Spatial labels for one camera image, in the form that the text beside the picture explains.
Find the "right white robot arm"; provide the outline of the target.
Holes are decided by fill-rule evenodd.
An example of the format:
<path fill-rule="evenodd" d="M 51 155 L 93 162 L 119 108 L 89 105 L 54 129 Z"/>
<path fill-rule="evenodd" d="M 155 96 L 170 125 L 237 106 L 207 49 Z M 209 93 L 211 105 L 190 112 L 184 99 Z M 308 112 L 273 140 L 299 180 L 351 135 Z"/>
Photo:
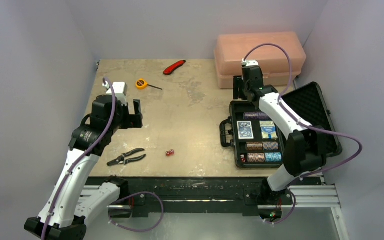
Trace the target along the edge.
<path fill-rule="evenodd" d="M 274 203 L 291 183 L 327 163 L 327 137 L 323 128 L 306 122 L 273 86 L 265 86 L 259 66 L 242 67 L 242 77 L 234 78 L 233 98 L 246 100 L 267 114 L 286 137 L 282 165 L 262 182 L 260 196 L 264 202 Z"/>

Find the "purple chip stack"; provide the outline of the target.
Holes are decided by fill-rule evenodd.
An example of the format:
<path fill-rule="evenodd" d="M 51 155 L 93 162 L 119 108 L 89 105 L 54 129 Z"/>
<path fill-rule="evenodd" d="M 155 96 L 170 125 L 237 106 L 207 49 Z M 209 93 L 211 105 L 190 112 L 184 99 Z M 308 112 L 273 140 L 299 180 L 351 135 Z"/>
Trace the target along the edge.
<path fill-rule="evenodd" d="M 243 113 L 244 120 L 262 120 L 262 121 L 270 121 L 271 118 L 264 112 L 244 112 Z"/>

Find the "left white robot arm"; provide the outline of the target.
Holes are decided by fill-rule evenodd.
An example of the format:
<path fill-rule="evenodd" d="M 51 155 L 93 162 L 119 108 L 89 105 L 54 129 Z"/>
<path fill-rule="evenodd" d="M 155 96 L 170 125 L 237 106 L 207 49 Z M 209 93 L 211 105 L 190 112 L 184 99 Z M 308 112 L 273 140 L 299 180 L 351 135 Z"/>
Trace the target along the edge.
<path fill-rule="evenodd" d="M 129 199 L 127 180 L 110 176 L 98 191 L 79 202 L 89 175 L 104 149 L 119 129 L 141 128 L 141 101 L 133 100 L 134 114 L 120 97 L 100 95 L 92 103 L 92 111 L 71 135 L 62 173 L 45 207 L 36 217 L 30 217 L 24 229 L 43 240 L 82 240 L 88 225 L 108 205 L 118 205 Z"/>

